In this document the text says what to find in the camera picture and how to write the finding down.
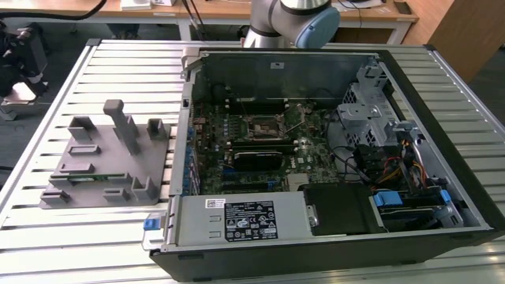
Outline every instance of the white table leg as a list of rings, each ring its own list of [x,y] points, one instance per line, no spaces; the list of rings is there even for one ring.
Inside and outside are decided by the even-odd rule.
[[[389,37],[387,44],[401,44],[405,35],[407,34],[410,25],[411,22],[397,22],[397,26]]]
[[[190,41],[190,21],[186,19],[177,20],[178,33],[181,34],[181,41]]]

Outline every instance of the sticker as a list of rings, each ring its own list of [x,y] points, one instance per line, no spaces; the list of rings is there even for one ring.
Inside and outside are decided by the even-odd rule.
[[[284,62],[272,62],[270,69],[284,69]]]
[[[153,16],[174,17],[174,13],[152,13]]]
[[[414,19],[409,19],[409,18],[398,18],[395,19],[397,22],[415,22]]]
[[[226,199],[205,199],[205,208],[224,208],[224,203]]]
[[[273,201],[226,203],[224,208],[226,241],[256,241],[278,238]]]

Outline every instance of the wooden desk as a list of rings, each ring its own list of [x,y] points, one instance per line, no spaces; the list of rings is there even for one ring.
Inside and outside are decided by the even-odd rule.
[[[0,11],[45,12],[65,15],[78,15],[88,12],[98,0],[0,0]],[[150,10],[121,11],[120,0],[108,0],[101,11],[82,22],[100,23],[138,23],[138,24],[177,24],[181,40],[190,38],[190,21],[181,1],[174,6],[153,6]],[[249,24],[250,4],[222,0],[194,0],[205,24],[246,25]],[[390,44],[399,44],[409,30],[410,24],[417,21],[415,15],[402,15],[397,12],[391,0],[379,7],[358,12],[341,13],[344,28],[389,28],[393,33],[387,40]],[[18,21],[61,22],[53,19],[17,19]]]
[[[194,3],[198,7],[198,12],[205,24],[249,24],[250,4],[248,1],[244,1],[244,3],[236,3],[224,0],[194,0]],[[411,23],[418,20],[415,15],[403,15],[398,13],[393,0],[387,0],[382,6],[361,9],[360,13],[361,18],[357,10],[341,12],[340,27],[393,29],[387,44],[401,44]],[[189,32],[190,22],[186,18],[188,13],[184,7],[181,7],[180,14],[185,15],[185,17],[181,17],[178,20],[180,29]]]

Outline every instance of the floor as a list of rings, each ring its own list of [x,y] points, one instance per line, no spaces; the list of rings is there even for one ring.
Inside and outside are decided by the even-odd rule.
[[[0,166],[14,166],[24,148],[32,138],[49,104],[66,79],[74,61],[89,38],[112,36],[104,24],[77,24],[77,32],[70,34],[70,24],[42,24],[45,39],[52,50],[44,75],[50,82],[48,94],[33,106],[13,110],[18,114],[16,121],[0,121]],[[237,27],[208,27],[206,33],[213,40],[237,40]],[[138,34],[142,40],[180,40],[176,25],[141,25]],[[505,122],[505,50],[497,51],[479,71],[470,88],[487,105],[501,122]],[[9,176],[0,170],[0,185]]]

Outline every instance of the motherboard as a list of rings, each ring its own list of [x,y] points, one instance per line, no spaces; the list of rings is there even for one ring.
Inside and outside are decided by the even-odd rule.
[[[332,110],[312,102],[194,104],[200,194],[296,191],[337,182],[324,136]]]

